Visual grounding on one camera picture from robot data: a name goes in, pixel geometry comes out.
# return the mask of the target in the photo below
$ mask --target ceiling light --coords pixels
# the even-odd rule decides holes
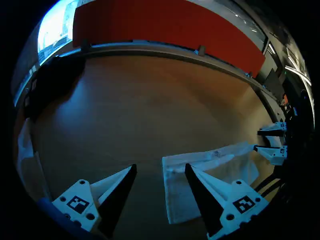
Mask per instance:
[[[297,71],[296,69],[289,67],[289,66],[285,66],[284,67],[286,70],[289,70],[291,72],[294,72],[295,74],[297,74],[299,77],[301,77],[303,80],[305,80],[310,86],[311,86],[311,82],[310,80],[304,76],[301,72]]]
[[[271,49],[271,51],[273,52],[273,54],[276,54],[276,52],[274,51],[272,45],[269,43],[269,48]]]

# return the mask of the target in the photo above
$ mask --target wall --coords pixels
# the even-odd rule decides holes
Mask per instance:
[[[264,55],[238,28],[214,12],[185,0],[96,0],[76,9],[73,45],[132,39],[166,42],[197,49],[253,77]]]

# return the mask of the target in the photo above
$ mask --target screw hole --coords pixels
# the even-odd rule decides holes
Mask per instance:
[[[77,221],[77,220],[74,220],[73,223],[78,226],[78,227],[81,227],[81,222]]]
[[[228,214],[226,218],[227,218],[227,220],[231,221],[232,219],[234,219],[234,215]]]
[[[92,213],[88,213],[86,217],[89,220],[94,220],[94,215]]]

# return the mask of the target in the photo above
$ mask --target window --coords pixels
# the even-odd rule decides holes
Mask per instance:
[[[38,34],[40,65],[56,50],[72,41],[73,18],[78,0],[60,0],[42,19]]]

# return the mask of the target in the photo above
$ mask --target white cloth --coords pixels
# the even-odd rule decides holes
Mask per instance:
[[[247,142],[207,151],[179,154],[162,158],[166,208],[170,224],[197,218],[200,212],[184,174],[186,163],[231,183],[242,179],[251,184],[258,176],[249,153],[253,145]]]

